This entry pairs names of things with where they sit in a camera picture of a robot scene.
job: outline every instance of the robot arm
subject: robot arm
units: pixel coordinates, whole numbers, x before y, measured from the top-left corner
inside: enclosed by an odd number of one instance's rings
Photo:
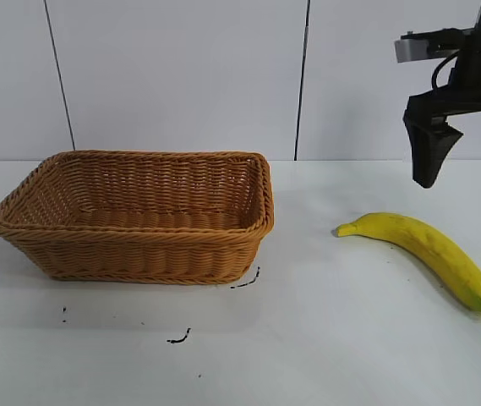
[[[431,187],[447,154],[462,133],[447,122],[452,115],[481,112],[481,12],[474,28],[408,33],[396,42],[398,62],[445,58],[432,77],[432,90],[411,96],[403,118],[413,154],[413,179]],[[441,69],[456,59],[447,85]]]

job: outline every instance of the yellow banana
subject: yellow banana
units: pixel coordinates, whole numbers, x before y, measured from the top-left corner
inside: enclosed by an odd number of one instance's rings
[[[470,310],[481,312],[481,270],[443,233],[411,217],[370,213],[337,228],[338,237],[362,235],[396,244],[429,266]]]

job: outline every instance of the woven wicker texture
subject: woven wicker texture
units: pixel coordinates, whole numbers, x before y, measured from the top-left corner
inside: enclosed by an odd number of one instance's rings
[[[243,152],[64,152],[0,203],[0,237],[61,280],[230,283],[273,223],[268,163]]]

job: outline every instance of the basket rim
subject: basket rim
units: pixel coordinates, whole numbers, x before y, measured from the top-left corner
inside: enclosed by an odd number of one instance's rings
[[[11,223],[3,220],[13,207],[25,197],[40,176],[52,170],[52,167],[62,159],[73,156],[126,156],[132,159],[172,160],[172,159],[256,159],[260,164],[260,179],[262,182],[263,201],[262,214],[249,228],[234,228],[215,230],[209,228],[123,228],[114,226],[72,226],[72,225],[42,225],[38,223]],[[257,152],[219,151],[219,152],[149,152],[149,151],[102,151],[78,150],[60,152],[44,160],[0,203],[0,236],[6,239],[24,240],[68,240],[68,241],[105,241],[105,240],[155,240],[165,242],[198,241],[240,242],[262,239],[274,225],[274,207],[271,190],[270,167],[266,159]]]

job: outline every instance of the white table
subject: white table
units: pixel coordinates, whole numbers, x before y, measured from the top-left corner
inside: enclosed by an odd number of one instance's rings
[[[0,162],[0,200],[35,165]],[[430,190],[409,162],[271,166],[245,288],[54,282],[0,239],[0,405],[479,406],[481,319],[404,251],[331,230],[396,211],[481,266],[481,162]]]

